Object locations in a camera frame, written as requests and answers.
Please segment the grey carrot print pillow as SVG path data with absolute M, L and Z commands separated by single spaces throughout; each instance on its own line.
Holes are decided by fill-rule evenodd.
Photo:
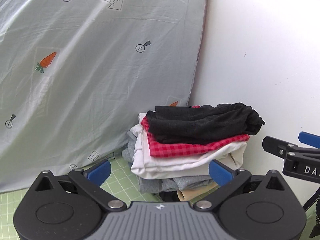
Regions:
M 127 143 L 137 115 L 185 106 L 207 0 L 1 0 L 1 192 Z

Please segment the red checkered folded garment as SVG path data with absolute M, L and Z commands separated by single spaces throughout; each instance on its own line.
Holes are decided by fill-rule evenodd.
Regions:
M 146 144 L 149 147 L 149 156 L 154 158 L 188 157 L 205 154 L 210 151 L 218 150 L 232 142 L 247 142 L 250 138 L 247 134 L 241 134 L 205 144 L 186 144 L 182 142 L 162 144 L 156 140 L 154 134 L 149 132 L 150 125 L 146 114 L 143 117 L 140 117 L 140 124 L 143 127 L 143 131 L 146 132 Z

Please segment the beige folded garment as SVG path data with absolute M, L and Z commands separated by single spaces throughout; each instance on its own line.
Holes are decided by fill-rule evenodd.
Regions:
M 218 188 L 218 184 L 216 182 L 212 182 L 206 186 L 200 186 L 197 187 L 196 189 L 191 189 L 191 190 L 178 190 L 177 191 L 177 196 L 180 201 L 190 201 L 193 200 L 197 197 L 203 197 L 207 196 L 208 194 L 212 193 Z

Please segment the black ribbed knit garment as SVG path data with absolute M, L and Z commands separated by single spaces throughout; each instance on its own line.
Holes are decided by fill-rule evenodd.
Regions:
M 265 124 L 243 103 L 203 105 L 199 108 L 156 106 L 146 118 L 149 132 L 162 144 L 208 144 L 237 135 L 257 135 Z

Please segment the green grid bed sheet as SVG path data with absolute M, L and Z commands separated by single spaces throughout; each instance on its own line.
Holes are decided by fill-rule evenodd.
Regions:
M 102 188 L 112 166 L 41 171 L 1 206 L 1 239 L 299 239 L 306 226 L 304 207 L 276 170 L 254 176 L 214 160 L 219 185 L 202 198 L 126 203 Z

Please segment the white folded garment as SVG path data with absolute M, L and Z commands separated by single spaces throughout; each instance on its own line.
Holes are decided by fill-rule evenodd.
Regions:
M 131 172 L 144 179 L 168 179 L 187 176 L 207 176 L 211 160 L 217 159 L 229 168 L 236 170 L 242 165 L 243 153 L 247 142 L 232 142 L 222 148 L 205 154 L 188 157 L 154 158 L 149 156 L 146 144 L 146 132 L 140 124 L 133 126 L 130 131 L 137 137 Z

